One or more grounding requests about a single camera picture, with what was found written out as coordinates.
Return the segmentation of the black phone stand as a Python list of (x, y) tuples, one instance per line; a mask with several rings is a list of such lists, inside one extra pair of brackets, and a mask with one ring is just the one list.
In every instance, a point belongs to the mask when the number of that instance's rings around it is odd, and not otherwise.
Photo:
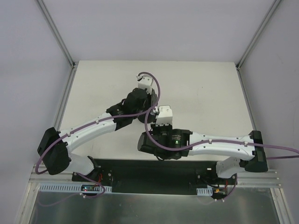
[[(137, 117), (137, 119), (138, 119), (141, 123), (144, 124), (144, 123), (145, 123), (145, 116), (146, 116), (146, 113), (144, 112), (142, 115), (139, 115), (139, 116)], [(149, 114), (149, 115), (148, 115), (148, 119), (147, 119), (147, 123), (149, 124), (149, 123), (154, 122), (154, 121), (155, 121), (155, 118), (156, 118), (155, 115)]]

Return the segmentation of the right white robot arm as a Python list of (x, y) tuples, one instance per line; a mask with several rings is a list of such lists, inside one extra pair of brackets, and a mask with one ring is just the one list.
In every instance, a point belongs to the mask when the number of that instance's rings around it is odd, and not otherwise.
[(174, 129), (171, 125), (152, 124), (150, 131), (141, 134), (137, 149), (161, 160), (178, 160), (204, 154), (225, 156), (226, 159), (216, 162), (215, 169), (210, 172), (211, 181), (221, 184), (242, 171), (267, 172), (268, 164), (262, 143), (260, 131), (251, 131), (248, 135), (238, 137), (216, 137)]

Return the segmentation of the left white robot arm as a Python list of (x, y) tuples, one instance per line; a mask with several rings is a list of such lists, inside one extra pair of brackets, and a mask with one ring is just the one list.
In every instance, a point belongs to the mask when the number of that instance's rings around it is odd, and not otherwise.
[[(99, 171), (92, 157), (79, 156), (73, 151), (94, 138), (130, 125), (152, 106), (156, 106), (159, 98), (160, 92), (135, 88), (125, 99), (91, 121), (61, 131), (54, 127), (47, 129), (37, 150), (40, 158), (35, 173), (40, 175), (46, 171), (50, 175), (57, 175), (69, 171), (82, 174), (90, 182), (95, 181)], [(39, 170), (40, 164), (45, 165), (45, 171)]]

